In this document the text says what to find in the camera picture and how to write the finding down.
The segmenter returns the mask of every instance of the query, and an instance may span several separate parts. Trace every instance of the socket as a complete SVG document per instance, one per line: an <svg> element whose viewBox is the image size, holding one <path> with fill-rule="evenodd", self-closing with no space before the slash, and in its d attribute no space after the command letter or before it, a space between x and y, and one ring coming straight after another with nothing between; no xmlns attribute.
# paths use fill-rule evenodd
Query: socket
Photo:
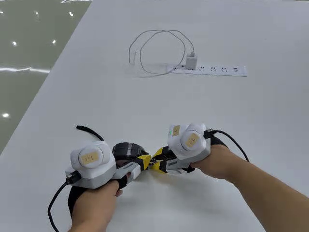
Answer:
<svg viewBox="0 0 309 232"><path fill-rule="evenodd" d="M174 68L176 65L167 65L167 72L197 74L197 75L219 75L219 76L248 76L245 66L227 66L227 65L197 65L194 70L187 69L184 65Z"/></svg>

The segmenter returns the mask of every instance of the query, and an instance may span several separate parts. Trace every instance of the forearm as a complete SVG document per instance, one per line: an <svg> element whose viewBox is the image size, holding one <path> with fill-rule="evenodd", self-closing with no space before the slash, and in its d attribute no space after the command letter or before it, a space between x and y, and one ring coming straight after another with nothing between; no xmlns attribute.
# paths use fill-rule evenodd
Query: forearm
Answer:
<svg viewBox="0 0 309 232"><path fill-rule="evenodd" d="M227 180L239 189L267 232L308 231L309 198L305 195L242 160Z"/></svg>
<svg viewBox="0 0 309 232"><path fill-rule="evenodd" d="M98 225L96 222L83 222L78 225L72 225L69 232L105 232L107 226Z"/></svg>

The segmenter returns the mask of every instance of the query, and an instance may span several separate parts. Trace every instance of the charger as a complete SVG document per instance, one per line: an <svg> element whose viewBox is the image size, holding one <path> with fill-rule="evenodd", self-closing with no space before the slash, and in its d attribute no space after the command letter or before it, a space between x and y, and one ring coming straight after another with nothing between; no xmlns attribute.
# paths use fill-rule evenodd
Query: charger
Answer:
<svg viewBox="0 0 309 232"><path fill-rule="evenodd" d="M186 69L194 70L197 67L197 56L194 52L187 54L187 59L185 62Z"/></svg>

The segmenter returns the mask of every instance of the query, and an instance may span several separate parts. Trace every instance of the cable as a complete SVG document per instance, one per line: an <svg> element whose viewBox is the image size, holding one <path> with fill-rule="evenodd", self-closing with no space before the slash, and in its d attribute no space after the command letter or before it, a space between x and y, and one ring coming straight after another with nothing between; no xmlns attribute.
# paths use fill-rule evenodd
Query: cable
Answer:
<svg viewBox="0 0 309 232"><path fill-rule="evenodd" d="M50 224L52 225L53 229L55 230L55 232L59 232L59 230L57 229L52 214L51 214L51 209L52 206L56 200L56 198L58 197L59 193L64 189L65 186L67 185L72 185L75 182L77 182L78 180L80 180L82 178L82 176L80 175L80 173L78 171L74 171L72 172L66 179L66 182L64 182L63 185L60 186L60 188L57 190L57 192L54 194L52 200L49 203L48 209L47 209L47 214L48 214L48 218L50 221Z"/></svg>
<svg viewBox="0 0 309 232"><path fill-rule="evenodd" d="M155 74L155 75L160 75L160 76L161 76L161 75L166 75L166 74L170 73L170 72L173 70L173 69L172 69L171 71L165 72L165 73L150 72L150 71L148 71L148 70L145 69L145 67L144 67L144 65L143 65L143 62L142 62L142 58L141 58L141 54L142 54L142 50L143 50L144 46L145 46L155 35L157 35L157 34L159 34L159 33L164 33L164 32L169 32L170 34L172 34L173 36L175 36L178 40L180 40L180 42L183 44L183 56L182 56L180 62L174 67L174 69L175 69L175 68L178 68L178 66L181 65L182 62L183 62L183 60L184 60L184 56L185 56L185 44L184 44L183 40L180 39L179 37L177 37L176 35L174 35L173 33L171 33L170 31L158 31L158 32L156 32L155 34L153 34L153 35L143 44L143 46L140 48L140 65L141 65L141 68L142 68L146 73L150 73L150 74Z"/></svg>
<svg viewBox="0 0 309 232"><path fill-rule="evenodd" d="M153 35L142 45L142 47L140 48L140 65L141 65L142 69L143 69L146 73L154 74L155 76L166 75L166 74L168 74L168 73L171 73L174 69L178 68L178 66L180 66L181 63L183 62L184 57L185 57L185 52L186 52L186 46L185 46L183 40L182 40L181 38L179 38L177 35L175 35L173 32L177 32L177 33L181 34L181 35L190 43L190 45L191 45L191 47L192 47L192 52L191 52L191 54L194 53L194 46L193 46L193 43L191 42L191 40L188 39L188 37L186 37L186 36L185 36L181 31L179 31L179 30L161 30L161 29L146 30L146 31L142 32L141 34L139 34L139 35L134 39L134 41L132 42L132 44L131 44L130 47L129 47L129 56L128 56L128 57L129 57L129 63L130 63L130 64L132 64L132 63L131 63L131 58L130 58L131 56L130 56L130 54L131 54L131 48L132 48L133 44L136 42L136 40L137 40L141 35L143 35L143 34L145 34L145 33L148 33L148 32L155 32L155 34L153 34ZM169 72L165 72L165 73L155 73L155 72L148 71L148 70L145 69L145 67L144 67L144 65L143 65L143 63L142 63L142 50L143 50L144 46L145 46L155 35L160 34L160 33L170 33L171 35L173 35L174 37L176 37L176 38L183 44L183 56L182 56L181 61L180 61L173 69L171 69Z"/></svg>
<svg viewBox="0 0 309 232"><path fill-rule="evenodd" d="M76 126L76 129L80 130L80 131L85 131L88 132L94 136L96 136L99 140L104 141L104 139L98 134L96 133L94 130L90 129L89 127L84 127L84 126Z"/></svg>
<svg viewBox="0 0 309 232"><path fill-rule="evenodd" d="M209 130L204 131L204 138L205 138L205 139L211 138L211 137L213 137L214 134L216 134L216 133L224 134L224 135L227 136L230 140L232 140L233 143L235 143L235 145L236 145L236 146L239 148L239 150L243 153L245 159L246 159L248 162L250 162L249 159L248 159L248 156L247 156L246 152L241 148L241 146L236 142L236 140L235 140L231 135L229 135L228 133L226 133L226 132L224 132L224 131L222 131L222 130L213 130L213 129L209 129Z"/></svg>
<svg viewBox="0 0 309 232"><path fill-rule="evenodd" d="M50 212L50 210L52 209L52 206L57 198L57 196L59 195L59 193L63 190L63 188L65 186L67 186L69 183L68 182L64 182L63 185L61 185L61 187L57 190L57 192L54 194L54 197L52 198L52 200L50 201L49 203L49 206L48 206L48 209L47 209L47 214L48 214L48 217L49 217L49 221L50 221L50 224L52 225L54 231L56 232L59 232L59 230L57 229L56 225L54 224L54 220L53 220L53 217L52 217L52 214Z"/></svg>

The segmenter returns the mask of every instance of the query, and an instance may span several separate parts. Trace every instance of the wrist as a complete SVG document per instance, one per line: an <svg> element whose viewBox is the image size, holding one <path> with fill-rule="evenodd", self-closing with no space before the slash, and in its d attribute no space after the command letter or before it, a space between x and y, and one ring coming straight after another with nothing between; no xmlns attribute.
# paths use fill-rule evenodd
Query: wrist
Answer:
<svg viewBox="0 0 309 232"><path fill-rule="evenodd" d="M249 162L237 157L233 162L231 162L225 180L236 185L239 178L245 175L244 172L248 165L250 165Z"/></svg>

